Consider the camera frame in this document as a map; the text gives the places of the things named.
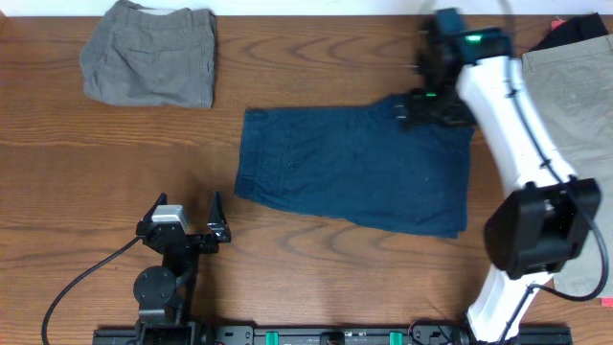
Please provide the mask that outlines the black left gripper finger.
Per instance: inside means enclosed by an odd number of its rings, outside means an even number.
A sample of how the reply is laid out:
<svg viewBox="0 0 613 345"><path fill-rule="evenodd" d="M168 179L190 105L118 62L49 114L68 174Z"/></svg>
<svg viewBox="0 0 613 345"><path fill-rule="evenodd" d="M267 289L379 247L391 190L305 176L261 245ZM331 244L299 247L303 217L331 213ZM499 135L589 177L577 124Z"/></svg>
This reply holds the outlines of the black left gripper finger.
<svg viewBox="0 0 613 345"><path fill-rule="evenodd" d="M151 208L142 217L142 221L152 221L152 216L155 213L157 207L160 206L160 205L167 205L167 204L168 204L167 194L166 193L161 193L157 197L156 201L153 203Z"/></svg>
<svg viewBox="0 0 613 345"><path fill-rule="evenodd" d="M223 213L221 195L219 191L214 191L210 211L207 218L207 226L218 242L230 242L232 232L227 219Z"/></svg>

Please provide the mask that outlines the navy blue shorts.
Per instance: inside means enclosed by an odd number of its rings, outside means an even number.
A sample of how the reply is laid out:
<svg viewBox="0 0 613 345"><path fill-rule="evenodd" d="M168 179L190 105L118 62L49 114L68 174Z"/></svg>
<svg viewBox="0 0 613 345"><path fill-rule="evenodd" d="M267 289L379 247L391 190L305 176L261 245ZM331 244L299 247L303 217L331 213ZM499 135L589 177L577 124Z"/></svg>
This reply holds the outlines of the navy blue shorts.
<svg viewBox="0 0 613 345"><path fill-rule="evenodd" d="M470 127L405 128L404 95L347 107L248 109L236 196L396 233L467 227Z"/></svg>

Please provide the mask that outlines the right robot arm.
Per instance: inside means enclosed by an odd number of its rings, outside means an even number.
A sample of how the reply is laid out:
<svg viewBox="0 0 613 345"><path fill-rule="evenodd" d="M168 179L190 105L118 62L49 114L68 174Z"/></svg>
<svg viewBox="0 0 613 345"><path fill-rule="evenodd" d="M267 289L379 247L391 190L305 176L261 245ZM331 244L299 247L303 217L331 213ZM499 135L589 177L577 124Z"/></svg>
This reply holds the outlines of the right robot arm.
<svg viewBox="0 0 613 345"><path fill-rule="evenodd" d="M498 28L455 9L424 21L424 85L370 105L249 109L237 196L277 210L396 233L454 237L467 224L469 145L480 129L505 199L485 226L491 266L462 326L411 327L414 344L566 344L565 329L523 329L537 290L575 259L602 195L563 158Z"/></svg>

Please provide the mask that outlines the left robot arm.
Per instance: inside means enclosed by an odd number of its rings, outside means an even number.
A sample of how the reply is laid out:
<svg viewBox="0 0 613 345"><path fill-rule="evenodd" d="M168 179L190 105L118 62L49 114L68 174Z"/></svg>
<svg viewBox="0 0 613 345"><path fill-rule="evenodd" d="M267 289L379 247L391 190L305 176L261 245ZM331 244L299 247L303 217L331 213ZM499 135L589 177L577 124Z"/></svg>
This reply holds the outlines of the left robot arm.
<svg viewBox="0 0 613 345"><path fill-rule="evenodd" d="M192 298L202 255L218 252L214 234L187 233L181 205L170 205L160 194L137 223L136 236L162 256L162 263L144 269L135 279L133 294L139 304L137 345L212 345L214 331L191 317Z"/></svg>

